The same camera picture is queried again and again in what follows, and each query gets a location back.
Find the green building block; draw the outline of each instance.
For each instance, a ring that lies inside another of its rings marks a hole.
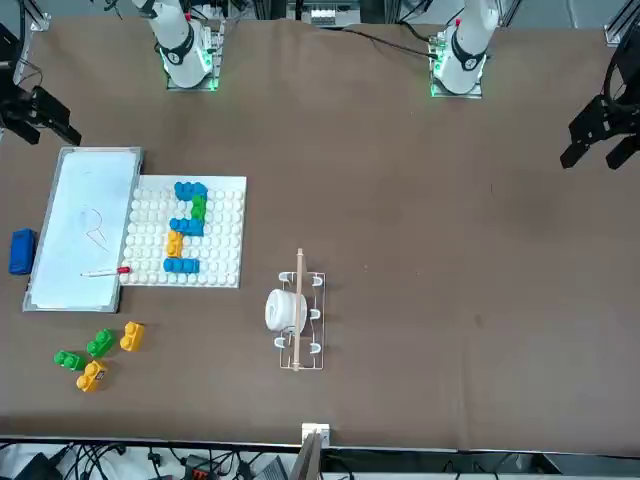
[[[204,222],[204,214],[207,213],[207,197],[194,195],[192,198],[191,218],[196,218]]]
[[[80,372],[87,366],[87,361],[80,355],[60,350],[53,356],[53,362],[74,372]]]
[[[116,341],[113,332],[107,328],[96,334],[95,340],[87,344],[87,352],[94,358],[104,357]]]

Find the whiteboard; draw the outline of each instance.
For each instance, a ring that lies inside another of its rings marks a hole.
[[[117,276],[81,273],[120,263],[140,148],[60,151],[24,310],[114,312]]]

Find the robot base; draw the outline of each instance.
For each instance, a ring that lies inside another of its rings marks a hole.
[[[438,32],[438,34],[431,39],[429,42],[429,53],[435,53],[439,58],[442,58],[444,51],[447,47],[447,31]],[[442,83],[436,78],[435,72],[440,68],[440,60],[429,59],[429,91],[431,96],[434,98],[440,97],[458,97],[458,98],[482,98],[482,69],[484,68],[484,63],[480,67],[480,75],[478,76],[478,81],[476,85],[467,93],[458,95],[455,93],[451,93],[449,90],[444,88]]]
[[[222,50],[224,46],[224,31],[225,20],[219,21],[217,29],[212,29],[210,26],[204,26],[202,33],[205,35],[204,43],[208,47],[206,52],[203,52],[204,61],[207,65],[211,65],[211,71],[207,73],[204,78],[197,85],[190,88],[183,88],[178,86],[167,74],[167,91],[169,92],[215,92],[218,90],[220,84],[220,67],[222,66]]]

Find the wooden dowel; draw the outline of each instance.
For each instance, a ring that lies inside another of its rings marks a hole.
[[[296,305],[295,305],[295,337],[293,342],[293,370],[300,369],[300,300],[302,298],[302,283],[304,276],[307,274],[307,265],[304,261],[304,253],[302,249],[298,249],[296,258]]]

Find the whiteboard frame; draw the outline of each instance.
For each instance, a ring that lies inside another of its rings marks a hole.
[[[49,193],[49,201],[47,202],[47,212],[44,217],[44,222],[42,224],[42,232],[38,239],[38,248],[36,250],[36,257],[33,263],[33,270],[31,277],[29,277],[29,285],[27,286],[27,291],[24,296],[24,300],[22,302],[22,311],[23,312],[35,312],[35,311],[65,311],[65,312],[97,312],[97,313],[115,313],[118,310],[118,304],[120,302],[120,282],[118,281],[118,277],[114,276],[113,281],[113,293],[111,295],[111,301],[109,305],[104,307],[96,307],[96,308],[87,308],[87,307],[64,307],[64,308],[42,308],[36,305],[31,301],[31,286],[33,284],[33,279],[38,273],[38,264],[40,262],[40,254],[43,248],[46,235],[47,235],[47,225],[49,224],[49,217],[51,215],[51,210],[53,208],[53,200],[56,196],[56,190],[58,188],[58,180],[60,178],[60,171],[62,169],[62,164],[64,163],[65,157],[69,153],[73,152],[133,152],[136,155],[136,163],[133,171],[133,178],[131,179],[131,188],[129,190],[129,199],[128,199],[128,207],[126,217],[129,217],[129,211],[131,209],[131,198],[133,196],[133,191],[138,184],[138,177],[140,176],[140,170],[142,168],[143,161],[143,152],[141,147],[62,147],[60,149],[60,153],[58,154],[58,163],[56,165],[56,171],[53,176],[53,183],[51,185],[51,192]],[[125,240],[125,230],[122,231],[122,236],[120,239],[119,246],[119,257],[118,257],[118,265],[122,262],[122,247]]]

